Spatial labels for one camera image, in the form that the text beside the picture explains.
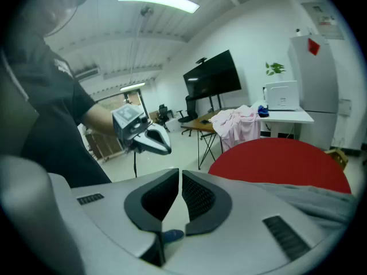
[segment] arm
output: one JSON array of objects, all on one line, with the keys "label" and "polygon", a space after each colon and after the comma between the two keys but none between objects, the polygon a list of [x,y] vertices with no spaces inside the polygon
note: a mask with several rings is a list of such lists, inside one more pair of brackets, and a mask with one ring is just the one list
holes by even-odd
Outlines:
[{"label": "arm", "polygon": [[88,128],[105,135],[116,136],[112,113],[99,104],[95,104],[83,115],[81,122]]},{"label": "arm", "polygon": [[112,113],[96,104],[77,81],[74,84],[73,117],[76,124],[83,123],[92,130],[116,136]]}]

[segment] red circular surface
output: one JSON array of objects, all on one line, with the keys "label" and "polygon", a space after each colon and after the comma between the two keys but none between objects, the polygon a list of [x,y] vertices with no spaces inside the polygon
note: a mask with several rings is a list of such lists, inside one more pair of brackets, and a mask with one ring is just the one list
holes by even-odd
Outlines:
[{"label": "red circular surface", "polygon": [[224,152],[210,174],[246,182],[315,186],[350,194],[342,168],[329,155],[297,140],[268,138]]}]

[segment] pink cloth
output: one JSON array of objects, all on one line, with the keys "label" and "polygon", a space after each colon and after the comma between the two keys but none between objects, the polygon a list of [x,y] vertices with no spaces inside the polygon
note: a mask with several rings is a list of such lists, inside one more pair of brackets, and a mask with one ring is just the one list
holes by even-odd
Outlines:
[{"label": "pink cloth", "polygon": [[220,136],[223,151],[234,146],[260,138],[260,119],[257,110],[242,105],[237,109],[222,110],[209,119]]}]

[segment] ceiling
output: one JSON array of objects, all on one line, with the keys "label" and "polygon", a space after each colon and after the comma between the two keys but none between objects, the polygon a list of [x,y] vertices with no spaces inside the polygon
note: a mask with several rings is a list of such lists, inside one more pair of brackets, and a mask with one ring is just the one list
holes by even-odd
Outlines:
[{"label": "ceiling", "polygon": [[[98,68],[90,93],[149,81],[202,28],[248,0],[190,1],[200,5],[193,14],[146,2],[87,0],[46,42],[75,73]],[[145,6],[152,15],[140,14]]]}]

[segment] black monitor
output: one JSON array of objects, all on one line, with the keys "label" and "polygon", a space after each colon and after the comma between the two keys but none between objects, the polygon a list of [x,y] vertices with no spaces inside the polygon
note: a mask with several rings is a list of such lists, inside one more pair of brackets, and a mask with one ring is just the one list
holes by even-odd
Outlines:
[{"label": "black monitor", "polygon": [[192,100],[241,89],[229,50],[220,53],[183,76]]}]

